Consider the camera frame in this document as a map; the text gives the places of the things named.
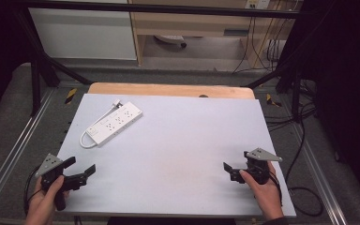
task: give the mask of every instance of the white panel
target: white panel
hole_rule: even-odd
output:
[[[42,45],[51,57],[136,60],[128,12],[45,8],[30,8],[30,12]]]
[[[143,117],[105,145],[80,147],[82,133],[116,99]],[[76,157],[66,175],[96,164],[88,184],[71,192],[76,215],[244,217],[261,210],[246,184],[230,180],[223,162],[246,168],[244,151],[275,154],[259,100],[210,97],[85,95],[58,157]],[[295,212],[277,162],[283,211]]]

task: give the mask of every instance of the black sleeve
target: black sleeve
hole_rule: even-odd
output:
[[[288,220],[285,217],[279,217],[273,220],[266,221],[263,225],[288,225]]]

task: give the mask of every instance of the gray carpet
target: gray carpet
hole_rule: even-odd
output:
[[[182,72],[167,70],[141,70],[141,69],[75,69],[84,77],[99,82],[116,83],[175,83],[175,84],[206,84],[239,86],[257,79],[259,74],[240,73],[231,75],[222,72]],[[67,76],[62,79],[70,81]],[[20,67],[14,73],[13,81],[0,102],[0,166],[4,163],[8,152],[19,137],[26,125],[31,112],[30,76],[27,67]],[[268,82],[257,88],[256,98],[261,101],[262,110],[266,116],[287,116],[283,107],[266,104],[266,93],[273,94],[275,101],[280,100],[273,91],[276,80]],[[73,115],[81,101],[87,86],[78,88],[78,91],[69,105],[64,104],[70,87],[57,88],[52,101],[42,117],[37,129],[24,149],[19,162],[14,167],[7,183],[0,194],[0,218],[24,219],[23,213],[23,187],[28,174],[37,166],[48,153],[57,154],[60,142],[66,136]],[[346,219],[351,224],[360,224],[360,187],[353,177],[348,165],[337,163],[334,152],[323,128],[317,118],[309,117],[306,120],[306,134],[314,154],[319,160],[323,171],[334,190],[337,201],[343,210]],[[291,126],[271,132],[271,137],[277,154],[284,158],[281,168],[286,172],[298,148]],[[290,187],[306,187],[317,191],[312,176],[303,155],[297,160],[289,180]],[[319,205],[311,194],[297,191],[292,201],[300,208],[311,213],[317,212]],[[59,215],[61,221],[71,221],[72,216]],[[84,221],[107,221],[106,217],[82,217]],[[251,221],[245,218],[237,221]],[[297,212],[296,218],[291,218],[292,224],[330,224],[331,220],[323,212],[319,217],[309,217]]]

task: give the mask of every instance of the person's left hand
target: person's left hand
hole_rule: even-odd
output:
[[[35,185],[34,193],[36,194],[32,197],[30,202],[30,208],[25,220],[26,225],[46,225],[53,223],[53,216],[55,212],[54,196],[61,188],[61,186],[63,186],[64,176],[59,176],[52,183],[51,187],[49,187],[49,190],[46,194],[45,191],[42,190],[40,181],[41,177],[39,177]]]

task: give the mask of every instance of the power strip socket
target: power strip socket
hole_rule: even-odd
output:
[[[86,133],[97,145],[101,146],[136,122],[142,115],[141,110],[128,102],[90,126]]]

